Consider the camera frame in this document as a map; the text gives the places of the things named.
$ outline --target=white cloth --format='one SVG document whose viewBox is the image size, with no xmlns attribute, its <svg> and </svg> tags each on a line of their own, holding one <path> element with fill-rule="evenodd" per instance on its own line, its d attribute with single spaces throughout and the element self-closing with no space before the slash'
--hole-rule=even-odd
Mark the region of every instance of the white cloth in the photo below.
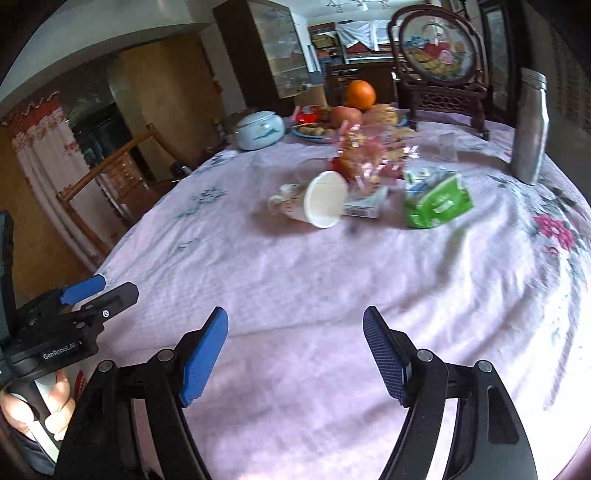
<svg viewBox="0 0 591 480">
<path fill-rule="evenodd" d="M 419 123 L 429 142 L 455 132 L 474 208 L 428 230 L 405 226 L 402 194 L 379 220 L 318 230 L 272 217 L 267 199 L 298 162 L 332 146 L 287 135 L 263 150 L 214 158 L 148 212 L 99 273 L 134 282 L 136 306 L 109 320 L 92 363 L 142 362 L 201 327 L 215 306 L 230 334 L 203 397 L 186 410 L 216 480 L 378 478 L 406 411 L 391 399 L 363 337 L 376 305 L 391 328 L 443 361 L 490 360 L 513 398 L 540 480 L 569 461 L 591 426 L 591 210 L 547 160 L 542 182 L 506 172 L 512 131 L 491 142 Z M 453 431 L 446 407 L 429 479 Z"/>
<path fill-rule="evenodd" d="M 336 32 L 345 48 L 352 47 L 356 43 L 361 42 L 370 50 L 376 49 L 370 22 L 337 23 Z"/>
<path fill-rule="evenodd" d="M 375 32 L 375 41 L 378 45 L 390 43 L 390 37 L 388 36 L 388 24 L 390 20 L 374 20 L 372 21 L 372 28 Z M 395 35 L 394 40 L 398 40 L 398 28 L 394 28 Z"/>
</svg>

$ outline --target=human hand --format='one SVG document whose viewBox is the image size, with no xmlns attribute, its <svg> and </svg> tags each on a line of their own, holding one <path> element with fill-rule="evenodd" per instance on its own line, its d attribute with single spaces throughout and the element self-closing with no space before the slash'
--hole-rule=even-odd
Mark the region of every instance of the human hand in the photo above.
<svg viewBox="0 0 591 480">
<path fill-rule="evenodd" d="M 56 372 L 56 384 L 49 392 L 47 408 L 51 412 L 45 420 L 45 427 L 56 440 L 63 440 L 68 424 L 72 419 L 76 403 L 70 397 L 70 383 L 65 370 Z M 22 434 L 34 440 L 27 426 L 35 420 L 31 407 L 22 400 L 13 397 L 5 390 L 0 391 L 0 407 L 8 423 Z"/>
</svg>

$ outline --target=white ceramic jar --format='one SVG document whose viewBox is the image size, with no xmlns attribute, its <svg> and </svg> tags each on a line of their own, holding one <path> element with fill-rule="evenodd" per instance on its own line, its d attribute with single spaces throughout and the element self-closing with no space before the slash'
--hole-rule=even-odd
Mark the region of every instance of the white ceramic jar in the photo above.
<svg viewBox="0 0 591 480">
<path fill-rule="evenodd" d="M 265 148 L 283 137 L 283 119 L 275 112 L 253 113 L 240 120 L 236 126 L 236 141 L 243 150 Z"/>
</svg>

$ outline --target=white mug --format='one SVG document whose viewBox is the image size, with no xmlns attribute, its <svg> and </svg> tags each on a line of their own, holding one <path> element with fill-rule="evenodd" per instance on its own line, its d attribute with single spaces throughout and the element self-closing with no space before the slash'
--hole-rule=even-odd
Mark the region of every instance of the white mug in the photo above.
<svg viewBox="0 0 591 480">
<path fill-rule="evenodd" d="M 343 214 L 347 193 L 345 179 L 337 172 L 328 170 L 308 185 L 282 185 L 279 195 L 269 198 L 268 207 L 273 215 L 283 213 L 294 220 L 328 228 L 337 224 Z"/>
</svg>

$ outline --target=stainless steel thermos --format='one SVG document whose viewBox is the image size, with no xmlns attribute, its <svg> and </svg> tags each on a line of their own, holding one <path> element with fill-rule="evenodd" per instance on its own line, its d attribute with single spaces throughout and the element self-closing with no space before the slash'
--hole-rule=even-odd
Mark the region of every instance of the stainless steel thermos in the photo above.
<svg viewBox="0 0 591 480">
<path fill-rule="evenodd" d="M 540 175 L 548 138 L 546 77 L 534 70 L 521 69 L 521 82 L 511 171 L 519 181 L 534 185 Z"/>
</svg>

